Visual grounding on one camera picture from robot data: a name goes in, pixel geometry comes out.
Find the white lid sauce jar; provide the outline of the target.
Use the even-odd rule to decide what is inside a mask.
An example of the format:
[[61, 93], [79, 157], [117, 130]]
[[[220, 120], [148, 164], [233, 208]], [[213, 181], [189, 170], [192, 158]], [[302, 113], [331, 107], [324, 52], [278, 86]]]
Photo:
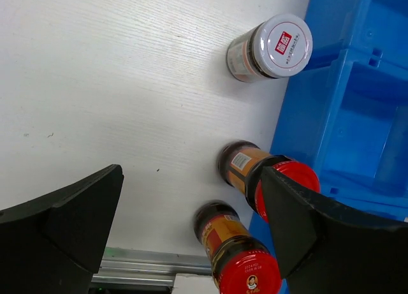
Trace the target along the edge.
[[292, 77], [312, 55], [312, 33], [291, 13], [276, 15], [235, 38], [226, 53], [230, 73], [239, 81]]

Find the red lid sauce jar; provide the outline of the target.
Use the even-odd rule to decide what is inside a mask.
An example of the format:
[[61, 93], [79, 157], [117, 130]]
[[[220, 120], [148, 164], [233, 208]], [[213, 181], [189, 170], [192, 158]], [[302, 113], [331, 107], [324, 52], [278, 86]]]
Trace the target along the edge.
[[202, 205], [194, 215], [194, 234], [205, 248], [220, 293], [280, 291], [277, 260], [226, 202], [214, 200]]
[[219, 175], [245, 196], [249, 206], [264, 221], [268, 221], [261, 187], [264, 167], [272, 167], [302, 186], [321, 192], [319, 179], [308, 165], [285, 155], [271, 155], [245, 140], [228, 143], [217, 157]]

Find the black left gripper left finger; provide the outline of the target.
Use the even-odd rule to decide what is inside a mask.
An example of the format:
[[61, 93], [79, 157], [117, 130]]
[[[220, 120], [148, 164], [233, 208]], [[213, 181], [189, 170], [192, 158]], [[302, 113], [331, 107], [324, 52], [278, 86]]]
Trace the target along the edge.
[[1, 293], [87, 293], [100, 268], [124, 175], [110, 165], [1, 211]]

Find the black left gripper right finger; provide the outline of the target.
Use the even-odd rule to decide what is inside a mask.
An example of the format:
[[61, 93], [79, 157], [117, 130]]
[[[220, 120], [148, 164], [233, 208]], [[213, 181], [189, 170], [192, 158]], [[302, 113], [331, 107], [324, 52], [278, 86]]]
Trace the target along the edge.
[[406, 293], [407, 224], [369, 214], [265, 167], [261, 185], [291, 293]]

